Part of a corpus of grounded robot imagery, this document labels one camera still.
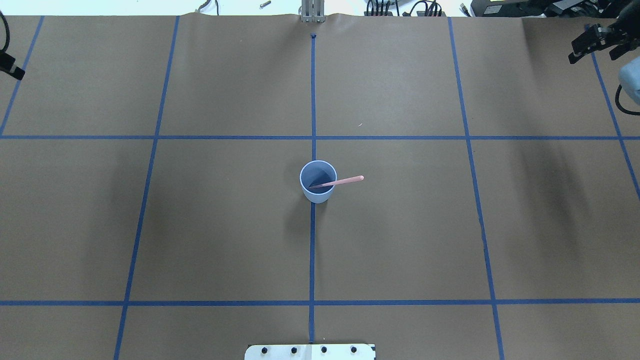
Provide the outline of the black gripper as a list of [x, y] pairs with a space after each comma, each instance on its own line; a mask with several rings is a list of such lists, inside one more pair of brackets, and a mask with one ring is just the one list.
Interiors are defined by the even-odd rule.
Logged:
[[616, 21], [608, 27], [602, 27], [599, 23], [587, 25], [583, 33], [571, 42], [573, 52], [567, 59], [573, 65], [595, 51], [613, 47], [609, 57], [615, 61], [636, 50], [640, 46], [639, 37], [639, 10], [622, 10]]

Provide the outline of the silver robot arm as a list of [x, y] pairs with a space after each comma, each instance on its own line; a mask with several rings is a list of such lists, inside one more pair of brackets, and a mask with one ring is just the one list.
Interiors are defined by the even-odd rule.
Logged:
[[[620, 11], [616, 21], [611, 25], [606, 27], [600, 23], [588, 25], [583, 33], [571, 42], [573, 52], [568, 55], [569, 63], [575, 64], [585, 55], [608, 48], [611, 48], [609, 51], [611, 60], [617, 60], [631, 51], [638, 50], [639, 18], [639, 5], [630, 3]], [[624, 114], [638, 116], [638, 111], [626, 109], [620, 102], [620, 94], [624, 91], [635, 104], [639, 104], [640, 71], [638, 57], [620, 68], [618, 82], [614, 98], [615, 105]]]

